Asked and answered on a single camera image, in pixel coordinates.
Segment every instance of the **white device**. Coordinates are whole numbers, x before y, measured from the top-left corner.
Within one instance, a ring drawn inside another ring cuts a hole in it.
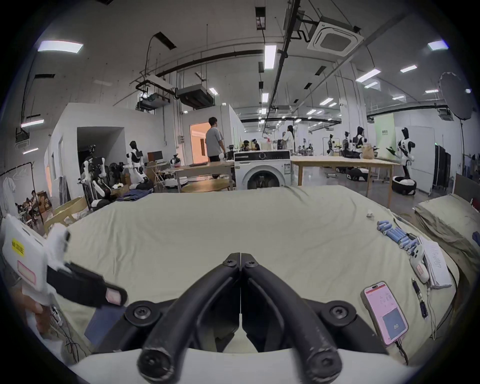
[[[289,150],[233,154],[237,190],[292,185]]]
[[[422,262],[423,254],[424,254],[423,245],[418,244],[415,247],[415,250],[413,251],[412,255],[410,256],[410,265],[412,266],[413,270],[415,271],[415,274],[420,279],[420,281],[423,284],[425,284],[430,278],[430,276],[428,274],[427,267]]]

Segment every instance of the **folded cloth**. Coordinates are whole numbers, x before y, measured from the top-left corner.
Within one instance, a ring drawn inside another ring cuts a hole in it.
[[[142,197],[151,194],[152,190],[139,190],[139,189],[131,189],[129,192],[124,194],[122,197],[118,198],[117,201],[137,201],[140,200]]]

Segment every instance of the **paper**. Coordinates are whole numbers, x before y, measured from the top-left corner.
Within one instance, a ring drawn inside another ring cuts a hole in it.
[[[440,246],[435,241],[420,237],[425,252],[425,262],[430,275],[432,288],[446,288],[452,286],[452,279],[448,272],[447,264]]]

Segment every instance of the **washing machine door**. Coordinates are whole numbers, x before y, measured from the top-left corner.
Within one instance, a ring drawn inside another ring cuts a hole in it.
[[[243,189],[283,187],[285,177],[270,165],[259,165],[250,169],[243,177]]]

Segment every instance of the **hand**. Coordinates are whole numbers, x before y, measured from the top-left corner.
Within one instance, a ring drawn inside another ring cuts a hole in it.
[[[24,295],[19,288],[13,289],[11,295],[13,303],[25,324],[27,322],[25,310],[27,310],[35,314],[36,328],[41,334],[50,330],[50,307],[37,303],[30,296]]]

